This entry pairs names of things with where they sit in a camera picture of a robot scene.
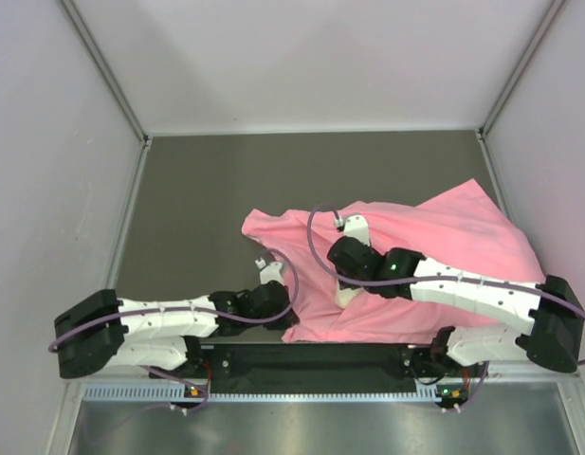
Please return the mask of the cream white pillow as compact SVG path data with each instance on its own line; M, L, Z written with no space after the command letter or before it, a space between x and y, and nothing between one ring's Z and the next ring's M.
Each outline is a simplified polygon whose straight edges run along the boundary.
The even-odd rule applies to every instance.
M335 303L339 308L345 309L348 304L362 292L363 289L360 286L337 281Z

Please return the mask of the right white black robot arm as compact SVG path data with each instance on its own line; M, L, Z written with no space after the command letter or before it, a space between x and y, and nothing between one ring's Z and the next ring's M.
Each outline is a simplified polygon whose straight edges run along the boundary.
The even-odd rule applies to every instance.
M430 344L441 374L488 361L530 360L556 373L579 366L584 320L572 287L560 277L543 283L506 282L396 247L385 254L343 236L327 252L342 283L384 299L430 302L493 319L480 327L449 325Z

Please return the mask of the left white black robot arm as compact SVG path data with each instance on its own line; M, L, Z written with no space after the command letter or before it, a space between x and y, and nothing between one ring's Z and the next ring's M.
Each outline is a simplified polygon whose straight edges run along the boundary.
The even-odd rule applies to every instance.
M297 295L278 281L174 301L129 300L102 289L55 318L56 338L48 350L58 358L62 379L133 366L190 376L203 367L203 338L296 325Z

